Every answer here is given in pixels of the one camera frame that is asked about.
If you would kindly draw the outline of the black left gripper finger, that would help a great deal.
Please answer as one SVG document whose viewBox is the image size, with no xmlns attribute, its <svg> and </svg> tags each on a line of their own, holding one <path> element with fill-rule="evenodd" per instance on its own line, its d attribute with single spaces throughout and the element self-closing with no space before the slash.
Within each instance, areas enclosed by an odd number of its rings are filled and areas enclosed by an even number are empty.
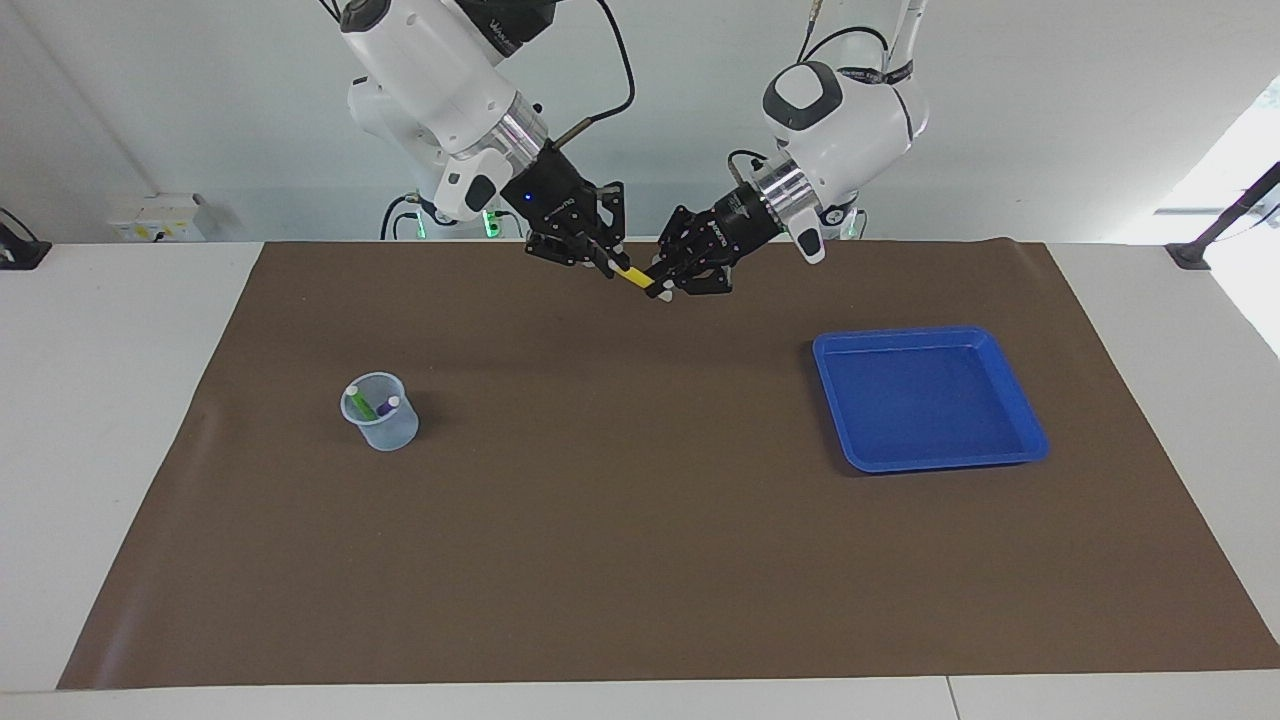
<svg viewBox="0 0 1280 720">
<path fill-rule="evenodd" d="M 645 288 L 646 296 L 664 304 L 675 301 L 675 296 L 685 293 L 691 297 L 726 295 L 733 291 L 733 268 L 726 265 L 676 266 L 668 258 L 655 255 L 654 263 L 644 270 L 652 284 Z"/>
<path fill-rule="evenodd" d="M 677 206 L 659 236 L 658 264 L 663 269 L 724 266 L 722 215 L 716 208 L 692 213 Z"/>
</svg>

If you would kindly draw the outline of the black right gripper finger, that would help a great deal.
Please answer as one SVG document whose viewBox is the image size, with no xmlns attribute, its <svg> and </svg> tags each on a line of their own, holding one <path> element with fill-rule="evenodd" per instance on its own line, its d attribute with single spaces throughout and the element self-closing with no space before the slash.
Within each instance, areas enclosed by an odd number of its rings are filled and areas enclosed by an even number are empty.
<svg viewBox="0 0 1280 720">
<path fill-rule="evenodd" d="M 526 254 L 562 266 L 594 268 L 607 279 L 617 277 L 614 263 L 608 252 L 584 233 L 563 238 L 540 231 L 530 231 L 526 237 Z"/>
<path fill-rule="evenodd" d="M 594 188 L 598 228 L 594 234 L 594 263 L 630 263 L 625 250 L 625 183 L 614 181 Z"/>
</svg>

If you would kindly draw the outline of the yellow marker pen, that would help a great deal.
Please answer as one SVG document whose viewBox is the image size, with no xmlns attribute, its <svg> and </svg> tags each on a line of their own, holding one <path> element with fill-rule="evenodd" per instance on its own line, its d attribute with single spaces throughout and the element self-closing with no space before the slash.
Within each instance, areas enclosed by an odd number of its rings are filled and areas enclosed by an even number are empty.
<svg viewBox="0 0 1280 720">
<path fill-rule="evenodd" d="M 673 300 L 673 293 L 664 284 L 650 278 L 645 272 L 636 266 L 622 268 L 618 263 L 611 261 L 609 266 L 612 272 L 620 277 L 639 287 L 649 299 L 660 300 L 662 302 L 669 304 Z"/>
</svg>

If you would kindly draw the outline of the brown table mat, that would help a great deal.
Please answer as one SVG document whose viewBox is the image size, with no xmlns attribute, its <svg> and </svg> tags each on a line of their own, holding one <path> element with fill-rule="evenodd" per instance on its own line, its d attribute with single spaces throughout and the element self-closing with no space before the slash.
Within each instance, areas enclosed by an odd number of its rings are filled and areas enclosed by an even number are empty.
<svg viewBox="0 0 1280 720">
<path fill-rule="evenodd" d="M 271 243 L 63 689 L 1280 669 L 1038 243 L 771 245 L 653 302 L 499 243 Z M 1046 460 L 873 477 L 813 340 L 978 325 Z M 371 448 L 360 375 L 419 415 Z"/>
</svg>

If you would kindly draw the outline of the blue plastic tray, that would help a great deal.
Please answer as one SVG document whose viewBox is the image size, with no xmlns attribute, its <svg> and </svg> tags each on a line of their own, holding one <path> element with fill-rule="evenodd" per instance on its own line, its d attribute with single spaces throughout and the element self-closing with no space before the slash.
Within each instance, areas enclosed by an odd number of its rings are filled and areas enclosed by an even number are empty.
<svg viewBox="0 0 1280 720">
<path fill-rule="evenodd" d="M 813 340 L 846 461 L 870 474 L 1039 462 L 1050 439 L 998 341 L 977 325 Z"/>
</svg>

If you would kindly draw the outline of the translucent plastic cup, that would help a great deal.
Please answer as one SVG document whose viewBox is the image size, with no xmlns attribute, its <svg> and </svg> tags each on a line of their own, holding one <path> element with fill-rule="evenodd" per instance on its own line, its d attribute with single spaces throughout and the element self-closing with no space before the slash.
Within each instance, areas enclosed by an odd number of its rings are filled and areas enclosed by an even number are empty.
<svg viewBox="0 0 1280 720">
<path fill-rule="evenodd" d="M 390 396 L 401 396 L 402 405 L 389 416 L 375 421 L 361 421 L 349 400 L 340 396 L 340 415 L 365 438 L 366 443 L 380 452 L 393 452 L 410 445 L 420 430 L 419 415 L 408 397 L 404 383 L 390 373 L 371 372 L 353 379 L 374 409 Z"/>
</svg>

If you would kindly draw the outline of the black clamp with pole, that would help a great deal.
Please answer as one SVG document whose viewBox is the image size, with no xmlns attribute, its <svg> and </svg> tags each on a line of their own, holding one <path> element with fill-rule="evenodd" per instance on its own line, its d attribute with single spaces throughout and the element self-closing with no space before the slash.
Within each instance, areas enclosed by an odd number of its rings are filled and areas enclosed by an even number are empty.
<svg viewBox="0 0 1280 720">
<path fill-rule="evenodd" d="M 1256 179 L 1230 206 L 1194 240 L 1184 243 L 1166 243 L 1165 252 L 1174 264 L 1190 272 L 1208 272 L 1211 265 L 1206 260 L 1207 250 L 1211 245 L 1224 240 L 1228 231 L 1254 208 L 1261 205 L 1266 197 L 1275 195 L 1280 187 L 1280 161 L 1274 163 L 1258 179 Z"/>
</svg>

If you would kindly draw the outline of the small black table clamp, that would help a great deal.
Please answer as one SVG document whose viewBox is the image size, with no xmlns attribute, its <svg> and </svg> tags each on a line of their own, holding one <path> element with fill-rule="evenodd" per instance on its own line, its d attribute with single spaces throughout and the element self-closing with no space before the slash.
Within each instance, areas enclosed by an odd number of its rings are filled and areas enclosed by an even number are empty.
<svg viewBox="0 0 1280 720">
<path fill-rule="evenodd" d="M 51 249 L 18 215 L 0 206 L 0 270 L 33 270 Z"/>
</svg>

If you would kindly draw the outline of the white wall outlet box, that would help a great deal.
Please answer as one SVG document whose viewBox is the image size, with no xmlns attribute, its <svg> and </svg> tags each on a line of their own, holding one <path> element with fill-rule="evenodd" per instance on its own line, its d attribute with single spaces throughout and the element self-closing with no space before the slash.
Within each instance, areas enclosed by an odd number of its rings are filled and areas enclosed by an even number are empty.
<svg viewBox="0 0 1280 720">
<path fill-rule="evenodd" d="M 202 243 L 218 236 L 215 218 L 197 193 L 118 199 L 108 227 L 118 241 L 136 243 Z"/>
</svg>

